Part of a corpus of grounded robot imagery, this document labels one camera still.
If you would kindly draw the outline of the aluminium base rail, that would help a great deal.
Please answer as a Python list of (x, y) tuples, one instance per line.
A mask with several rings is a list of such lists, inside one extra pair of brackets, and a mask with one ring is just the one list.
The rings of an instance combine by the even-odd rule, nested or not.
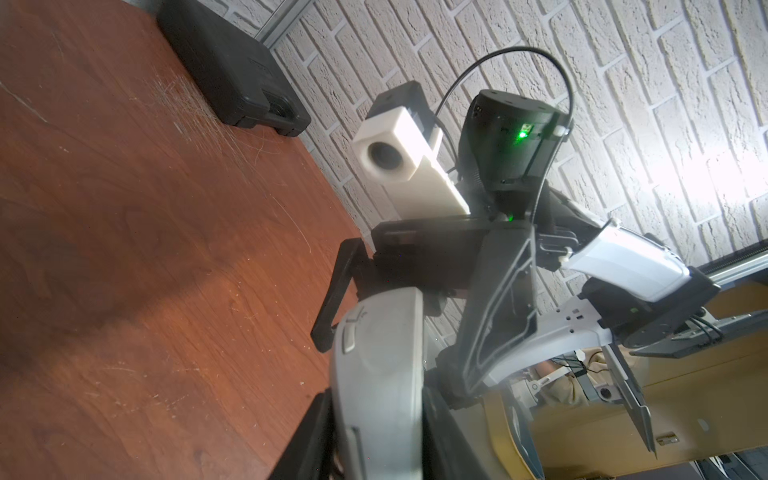
[(701, 267), (722, 290), (767, 277), (767, 241), (761, 240)]

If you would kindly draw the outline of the right aluminium corner post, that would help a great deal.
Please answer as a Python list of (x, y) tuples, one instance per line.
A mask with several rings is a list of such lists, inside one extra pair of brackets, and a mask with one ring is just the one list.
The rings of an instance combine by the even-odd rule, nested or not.
[(314, 0), (284, 0), (267, 22), (259, 29), (255, 39), (269, 49), (274, 49), (284, 38)]

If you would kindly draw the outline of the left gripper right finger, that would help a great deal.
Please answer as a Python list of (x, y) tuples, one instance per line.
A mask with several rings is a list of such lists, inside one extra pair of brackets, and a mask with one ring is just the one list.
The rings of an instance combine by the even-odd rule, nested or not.
[(423, 478), (489, 479), (441, 394), (436, 389), (425, 386), (422, 399)]

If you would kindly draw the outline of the black plastic tool case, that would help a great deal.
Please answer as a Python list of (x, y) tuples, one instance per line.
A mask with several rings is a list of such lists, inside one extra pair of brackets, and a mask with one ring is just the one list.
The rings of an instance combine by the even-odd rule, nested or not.
[(311, 116), (270, 50), (198, 1), (164, 1), (158, 26), (217, 118), (300, 135)]

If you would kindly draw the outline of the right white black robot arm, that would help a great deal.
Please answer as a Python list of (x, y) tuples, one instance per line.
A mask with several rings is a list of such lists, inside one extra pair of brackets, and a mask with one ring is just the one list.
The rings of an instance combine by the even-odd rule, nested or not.
[(483, 90), (460, 138), (460, 180), (435, 156), (437, 116), (410, 81), (378, 95), (353, 141), (366, 173), (388, 192), (399, 219), (339, 249), (311, 331), (331, 348), (349, 285), (360, 299), (418, 289), (426, 316), (450, 297), (465, 310), (456, 343), (438, 361), (446, 394), (475, 397), (543, 360), (607, 347), (609, 368), (640, 388), (618, 349), (671, 336), (718, 292), (655, 238), (603, 221), (550, 188), (544, 173), (571, 118), (518, 95)]

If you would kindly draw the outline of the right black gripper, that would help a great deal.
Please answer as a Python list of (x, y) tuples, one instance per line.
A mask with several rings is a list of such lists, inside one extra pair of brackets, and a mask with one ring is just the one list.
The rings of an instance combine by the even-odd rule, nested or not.
[[(472, 216), (400, 220), (375, 227), (372, 239), (384, 279), (465, 301), (455, 342), (437, 357), (434, 386), (451, 408), (474, 404), (491, 370), (536, 332), (533, 225)], [(334, 318), (366, 257), (361, 238), (341, 242), (310, 331), (320, 353), (332, 347)]]

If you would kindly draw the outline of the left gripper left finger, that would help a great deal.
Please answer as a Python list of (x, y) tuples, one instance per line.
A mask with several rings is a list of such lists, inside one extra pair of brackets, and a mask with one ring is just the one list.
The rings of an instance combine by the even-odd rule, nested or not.
[(312, 400), (268, 479), (329, 479), (332, 456), (332, 394), (326, 389)]

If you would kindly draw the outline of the white wireless mouse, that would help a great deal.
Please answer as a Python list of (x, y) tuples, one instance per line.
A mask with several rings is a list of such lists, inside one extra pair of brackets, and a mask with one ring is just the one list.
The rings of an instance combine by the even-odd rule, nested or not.
[(347, 479), (423, 476), (424, 300), (373, 295), (339, 322), (331, 358), (335, 433)]

